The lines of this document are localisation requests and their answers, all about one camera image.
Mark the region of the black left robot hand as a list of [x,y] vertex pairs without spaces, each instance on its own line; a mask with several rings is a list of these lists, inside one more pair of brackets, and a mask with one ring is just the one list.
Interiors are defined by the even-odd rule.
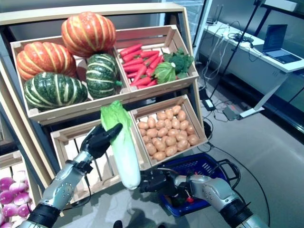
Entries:
[[105,130],[101,124],[95,126],[81,143],[80,151],[88,153],[94,159],[102,157],[122,128],[121,123],[109,130]]

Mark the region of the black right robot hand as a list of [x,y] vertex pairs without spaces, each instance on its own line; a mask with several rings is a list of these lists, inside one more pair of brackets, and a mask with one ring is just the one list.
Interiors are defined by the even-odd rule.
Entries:
[[176,197],[179,190],[175,186],[175,179],[179,174],[167,168],[153,168],[140,171],[141,182],[139,187],[140,193],[159,192],[163,195]]

